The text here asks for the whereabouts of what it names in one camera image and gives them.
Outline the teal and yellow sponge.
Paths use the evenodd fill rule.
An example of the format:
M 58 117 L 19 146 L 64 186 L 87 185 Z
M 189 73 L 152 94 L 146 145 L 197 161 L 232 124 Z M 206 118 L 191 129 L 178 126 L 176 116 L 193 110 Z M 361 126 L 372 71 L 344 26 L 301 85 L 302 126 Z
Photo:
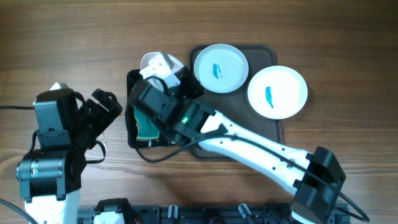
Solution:
M 138 140 L 153 140 L 159 138 L 159 130 L 152 121 L 140 110 L 134 108 L 134 117 L 138 127 Z

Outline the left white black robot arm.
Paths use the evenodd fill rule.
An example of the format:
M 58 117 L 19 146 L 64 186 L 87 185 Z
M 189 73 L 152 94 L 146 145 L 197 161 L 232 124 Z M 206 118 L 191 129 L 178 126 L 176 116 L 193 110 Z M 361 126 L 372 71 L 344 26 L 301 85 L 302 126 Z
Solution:
M 81 174 L 91 164 L 87 150 L 99 146 L 98 136 L 121 114 L 116 96 L 97 89 L 84 99 L 71 88 L 49 90 L 34 102 L 38 130 L 16 168 L 20 196 L 32 223 L 76 223 Z

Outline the white plate blue stain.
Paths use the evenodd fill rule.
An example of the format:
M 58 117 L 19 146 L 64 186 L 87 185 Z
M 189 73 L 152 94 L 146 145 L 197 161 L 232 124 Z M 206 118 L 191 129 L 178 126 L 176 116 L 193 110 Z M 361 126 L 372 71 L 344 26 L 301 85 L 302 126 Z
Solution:
M 257 72 L 248 86 L 249 104 L 269 119 L 297 114 L 308 98 L 308 87 L 299 72 L 286 66 L 271 66 Z

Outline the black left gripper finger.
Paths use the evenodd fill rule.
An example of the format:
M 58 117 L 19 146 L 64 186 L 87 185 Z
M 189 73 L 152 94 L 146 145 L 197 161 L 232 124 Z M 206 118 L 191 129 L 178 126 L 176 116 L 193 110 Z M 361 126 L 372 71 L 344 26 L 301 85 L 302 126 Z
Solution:
M 109 114 L 121 114 L 123 111 L 122 106 L 112 92 L 97 88 L 91 95 L 106 108 Z
M 83 122 L 83 127 L 88 135 L 88 149 L 96 144 L 96 138 L 108 127 L 109 123 L 101 116 L 88 116 Z

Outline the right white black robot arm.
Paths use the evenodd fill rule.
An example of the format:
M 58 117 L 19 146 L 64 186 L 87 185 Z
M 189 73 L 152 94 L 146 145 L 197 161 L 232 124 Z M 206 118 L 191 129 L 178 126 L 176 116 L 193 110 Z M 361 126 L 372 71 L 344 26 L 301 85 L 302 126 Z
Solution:
M 187 72 L 186 68 L 179 71 L 180 84 L 175 87 L 155 75 L 128 72 L 125 120 L 129 146 L 149 145 L 138 137 L 144 124 L 137 114 L 142 113 L 159 131 L 152 138 L 155 143 L 174 143 L 182 150 L 197 145 L 234 159 L 294 196 L 290 211 L 295 221 L 327 223 L 346 179 L 335 155 L 324 147 L 310 153 L 284 146 L 238 125 L 198 100 L 199 89 Z

